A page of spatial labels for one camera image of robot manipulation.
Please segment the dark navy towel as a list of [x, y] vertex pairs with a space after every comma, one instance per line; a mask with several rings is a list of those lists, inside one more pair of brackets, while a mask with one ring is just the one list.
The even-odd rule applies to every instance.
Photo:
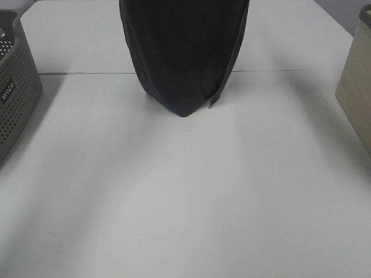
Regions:
[[248, 10], [248, 1], [120, 1], [145, 92], [181, 117], [214, 104], [239, 55]]

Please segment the beige bin with grey rim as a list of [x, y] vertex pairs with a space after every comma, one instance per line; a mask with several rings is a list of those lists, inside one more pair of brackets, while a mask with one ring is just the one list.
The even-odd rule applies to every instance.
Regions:
[[336, 98], [367, 152], [370, 152], [370, 5], [359, 21], [336, 90]]

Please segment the grey perforated plastic basket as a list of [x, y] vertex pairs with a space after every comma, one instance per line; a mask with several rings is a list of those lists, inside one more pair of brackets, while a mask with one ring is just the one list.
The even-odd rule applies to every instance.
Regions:
[[1, 10], [1, 162], [19, 139], [42, 94], [20, 19], [15, 10]]

